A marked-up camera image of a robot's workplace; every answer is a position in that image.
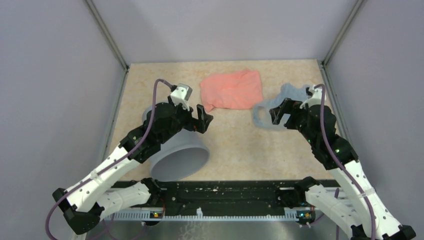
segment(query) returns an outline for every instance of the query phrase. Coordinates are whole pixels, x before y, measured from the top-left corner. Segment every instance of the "marble countertop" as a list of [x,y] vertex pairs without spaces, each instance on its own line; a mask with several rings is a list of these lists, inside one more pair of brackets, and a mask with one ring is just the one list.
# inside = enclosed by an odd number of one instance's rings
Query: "marble countertop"
[[[156,79],[192,87],[189,104],[196,106],[202,104],[200,82],[204,78],[212,73],[232,73],[243,69],[259,71],[265,99],[274,98],[284,83],[300,88],[305,84],[323,82],[318,63],[313,59],[132,64],[111,146],[117,146],[128,131],[142,124],[142,114],[152,104]],[[166,101],[168,95],[169,88],[160,84],[156,101]],[[251,109],[215,108],[209,114],[214,119],[208,131],[199,136],[209,148],[210,159],[201,170],[183,180],[292,180],[307,176],[315,179],[333,178],[314,158],[310,146],[298,131],[271,131],[255,127]],[[146,161],[121,180],[149,177],[149,167],[150,163]]]

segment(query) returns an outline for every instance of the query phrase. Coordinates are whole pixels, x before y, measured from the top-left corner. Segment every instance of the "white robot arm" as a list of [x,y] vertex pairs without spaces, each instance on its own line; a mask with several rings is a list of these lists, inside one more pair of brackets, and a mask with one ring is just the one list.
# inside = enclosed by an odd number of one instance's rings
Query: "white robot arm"
[[310,98],[305,102],[286,98],[278,107],[271,109],[272,123],[278,125],[284,114],[290,114],[284,126],[298,130],[306,138],[315,158],[344,190],[354,211],[328,194],[312,177],[296,183],[300,201],[319,208],[351,239],[414,238],[414,230],[402,225],[385,207],[368,181],[352,146],[336,134],[336,117],[324,105],[325,86],[307,88],[306,93]]
[[[172,93],[168,97],[168,103],[156,104],[153,110],[147,113],[147,120],[143,125],[131,130],[110,156],[79,183],[67,189],[58,188],[53,193],[56,205],[62,210],[67,223],[76,234],[88,232],[112,213],[148,201],[157,201],[158,199],[152,197],[152,192],[157,191],[159,187],[151,180],[138,182],[118,191],[106,191],[124,174],[160,151],[161,144],[182,129],[202,134],[208,129],[213,117],[206,114],[202,105],[196,106],[198,119],[192,117],[193,109],[188,104],[192,89],[181,83],[170,86]],[[52,212],[50,211],[47,217],[46,230]]]

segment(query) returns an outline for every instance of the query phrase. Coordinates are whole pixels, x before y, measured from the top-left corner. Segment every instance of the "light purple wall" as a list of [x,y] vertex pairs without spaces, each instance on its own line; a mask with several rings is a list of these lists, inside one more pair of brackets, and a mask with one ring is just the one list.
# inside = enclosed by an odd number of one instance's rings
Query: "light purple wall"
[[[123,69],[82,0],[0,3],[0,239],[47,239],[52,192],[98,163]],[[59,211],[51,228],[67,240]]]
[[370,182],[423,239],[424,1],[368,1],[329,76]]
[[355,0],[94,0],[128,63],[324,59]]

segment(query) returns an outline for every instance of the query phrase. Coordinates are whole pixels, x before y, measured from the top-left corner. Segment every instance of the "pink towel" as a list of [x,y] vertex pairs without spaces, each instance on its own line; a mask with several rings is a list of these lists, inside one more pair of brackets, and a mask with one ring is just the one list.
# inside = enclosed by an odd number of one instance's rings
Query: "pink towel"
[[261,76],[248,69],[234,73],[213,73],[200,83],[206,112],[214,108],[251,109],[264,100]]

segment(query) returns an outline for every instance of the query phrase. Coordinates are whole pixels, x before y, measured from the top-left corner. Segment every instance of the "purple cable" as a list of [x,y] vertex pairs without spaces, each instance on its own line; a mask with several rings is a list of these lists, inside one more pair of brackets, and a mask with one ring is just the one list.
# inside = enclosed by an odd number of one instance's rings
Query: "purple cable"
[[339,240],[339,235],[340,235],[340,227],[339,225],[335,226],[335,240]]
[[[118,159],[117,161],[115,161],[114,163],[112,163],[112,164],[110,164],[109,166],[107,166],[107,167],[105,167],[105,168],[103,168],[102,170],[100,170],[97,174],[100,176],[101,174],[103,174],[104,172],[106,172],[107,170],[109,170],[109,169],[111,169],[111,168],[113,168],[115,165],[117,165],[117,164],[119,164],[120,162],[122,162],[124,159],[126,159],[126,158],[128,158],[131,154],[133,154],[135,151],[136,151],[136,149],[138,149],[140,146],[141,146],[141,144],[146,140],[146,138],[147,138],[147,135],[149,134],[149,132],[150,132],[150,129],[152,128],[152,124],[153,124],[153,117],[154,117],[154,115],[155,115],[155,107],[153,107],[153,106],[155,106],[156,105],[156,91],[157,91],[157,88],[158,88],[158,83],[159,82],[162,82],[162,83],[164,83],[165,85],[167,85],[169,88],[172,88],[172,84],[170,84],[169,82],[167,82],[166,80],[163,80],[163,79],[157,79],[155,82],[154,82],[154,86],[153,86],[153,100],[152,100],[152,108],[151,108],[151,115],[150,115],[150,119],[149,119],[149,121],[148,121],[148,125],[147,125],[147,129],[146,129],[146,131],[145,131],[145,133],[144,133],[144,135],[143,135],[143,137],[141,138],[141,140],[137,143],[137,145],[135,145],[135,147],[133,148],[133,149],[131,149],[127,154],[125,154],[123,157],[121,157],[120,159]],[[44,229],[45,229],[45,233],[47,234],[47,236],[48,236],[48,238],[49,239],[51,239],[51,240],[58,240],[57,238],[55,238],[53,235],[52,235],[52,233],[50,232],[50,228],[49,228],[49,222],[50,222],[50,219],[52,218],[52,214],[53,214],[53,212],[55,211],[55,209],[59,206],[59,204],[63,201],[63,200],[65,200],[69,195],[71,195],[73,192],[75,192],[76,190],[78,190],[79,188],[81,188],[82,186],[84,186],[84,185],[86,185],[87,183],[89,183],[89,182],[91,182],[92,181],[92,179],[91,178],[89,178],[89,179],[87,179],[87,180],[85,180],[85,181],[83,181],[83,182],[81,182],[80,184],[78,184],[76,187],[74,187],[74,188],[72,188],[69,192],[67,192],[65,195],[63,195],[54,205],[53,205],[53,207],[50,209],[50,211],[48,212],[48,214],[47,214],[47,217],[46,217],[46,219],[45,219],[45,224],[44,224]]]
[[[111,232],[109,232],[109,226],[111,226],[111,225],[112,225],[112,222],[113,222],[113,221],[114,221],[114,220],[113,220],[113,219],[111,219],[108,225],[106,225],[105,221],[103,221],[104,229],[103,229],[103,231],[101,231],[101,233],[100,233],[99,235],[95,236],[95,238],[98,238],[98,237],[100,237],[102,234],[107,233],[107,235],[109,236],[109,238],[111,238],[111,239],[113,239],[113,240],[119,240],[119,239],[115,238],[115,237],[111,234]],[[143,229],[144,229],[144,228],[142,228],[142,229],[141,229],[141,231],[140,231],[140,233],[139,233],[138,235],[136,235],[135,237],[131,238],[130,240],[137,240],[139,237],[141,237],[141,236],[143,235]]]
[[109,232],[109,228],[112,226],[112,224],[114,223],[114,218],[115,218],[115,213],[112,213],[112,218],[110,219],[110,222],[106,225],[105,220],[102,220],[101,222],[104,225],[104,229],[97,234],[96,236],[93,236],[92,238],[90,238],[89,240],[96,240],[98,238],[100,238],[103,234],[105,234],[106,232]]
[[[324,139],[325,146],[327,147],[328,152],[331,155],[331,158],[334,160],[335,164],[346,174],[346,176],[353,182],[353,184],[356,186],[356,188],[359,190],[360,194],[364,194],[364,190],[359,185],[359,183],[355,180],[355,178],[346,170],[345,166],[340,162],[340,160],[337,158],[336,154],[333,152],[329,140],[326,135],[326,128],[324,127],[324,106],[325,106],[325,100],[326,100],[326,86],[324,84],[318,84],[315,86],[316,88],[321,87],[322,89],[322,96],[321,96],[321,106],[320,106],[320,113],[319,113],[319,121],[321,125],[321,132],[322,132],[322,138]],[[373,206],[371,205],[370,200],[367,196],[364,196],[363,199],[365,200],[366,205],[368,206],[369,215],[371,216],[371,240],[376,240],[376,217],[374,215]]]

